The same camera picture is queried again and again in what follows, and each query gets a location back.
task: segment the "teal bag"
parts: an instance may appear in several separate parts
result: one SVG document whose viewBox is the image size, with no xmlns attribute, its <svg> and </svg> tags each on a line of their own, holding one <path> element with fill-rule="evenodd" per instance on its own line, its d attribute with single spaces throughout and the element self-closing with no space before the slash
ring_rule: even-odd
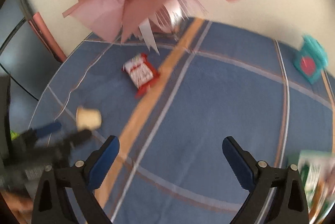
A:
<svg viewBox="0 0 335 224">
<path fill-rule="evenodd" d="M 303 36 L 304 44 L 293 62 L 295 68 L 313 84 L 328 65 L 328 57 L 319 42 L 310 35 Z"/>
</svg>

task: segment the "beige cup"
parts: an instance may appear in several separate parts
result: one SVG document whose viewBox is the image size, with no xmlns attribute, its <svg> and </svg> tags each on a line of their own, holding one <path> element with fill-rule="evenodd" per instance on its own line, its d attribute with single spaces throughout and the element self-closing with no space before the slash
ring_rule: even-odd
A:
<svg viewBox="0 0 335 224">
<path fill-rule="evenodd" d="M 96 130 L 101 127 L 101 113 L 95 109 L 77 108 L 76 123 L 78 131 L 89 129 Z"/>
</svg>

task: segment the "metal screw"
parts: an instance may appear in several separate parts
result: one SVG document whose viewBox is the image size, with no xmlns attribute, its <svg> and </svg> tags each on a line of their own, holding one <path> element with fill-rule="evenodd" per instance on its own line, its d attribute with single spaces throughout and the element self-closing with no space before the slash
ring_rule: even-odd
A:
<svg viewBox="0 0 335 224">
<path fill-rule="evenodd" d="M 75 166 L 76 166 L 76 167 L 82 167 L 84 164 L 85 164 L 85 162 L 82 161 L 82 160 L 80 160 L 80 161 L 77 161 L 77 162 L 75 163 Z"/>
<path fill-rule="evenodd" d="M 295 164 L 291 164 L 290 167 L 291 167 L 291 169 L 293 171 L 297 171 L 298 170 L 298 167 Z"/>
<path fill-rule="evenodd" d="M 49 164 L 44 168 L 45 171 L 49 172 L 52 170 L 52 166 Z"/>
<path fill-rule="evenodd" d="M 258 165 L 259 165 L 260 167 L 263 167 L 263 168 L 264 168 L 264 167 L 267 167 L 268 164 L 267 164 L 266 162 L 264 162 L 264 161 L 259 161 L 259 162 L 258 162 Z"/>
</svg>

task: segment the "red snack package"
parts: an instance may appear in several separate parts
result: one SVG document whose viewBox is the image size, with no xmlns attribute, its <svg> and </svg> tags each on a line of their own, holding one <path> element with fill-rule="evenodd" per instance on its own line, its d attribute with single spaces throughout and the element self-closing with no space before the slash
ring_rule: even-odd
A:
<svg viewBox="0 0 335 224">
<path fill-rule="evenodd" d="M 138 54 L 128 60 L 122 68 L 130 76 L 138 89 L 136 96 L 142 96 L 157 82 L 160 74 L 148 62 L 146 54 Z"/>
</svg>

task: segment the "blurry hand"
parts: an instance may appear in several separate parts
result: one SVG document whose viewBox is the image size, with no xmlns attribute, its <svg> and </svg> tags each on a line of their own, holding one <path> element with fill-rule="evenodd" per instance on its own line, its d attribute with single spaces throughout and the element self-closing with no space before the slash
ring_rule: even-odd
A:
<svg viewBox="0 0 335 224">
<path fill-rule="evenodd" d="M 33 202 L 29 198 L 23 198 L 12 193 L 2 191 L 1 194 L 18 222 L 27 224 L 27 220 L 31 219 Z"/>
</svg>

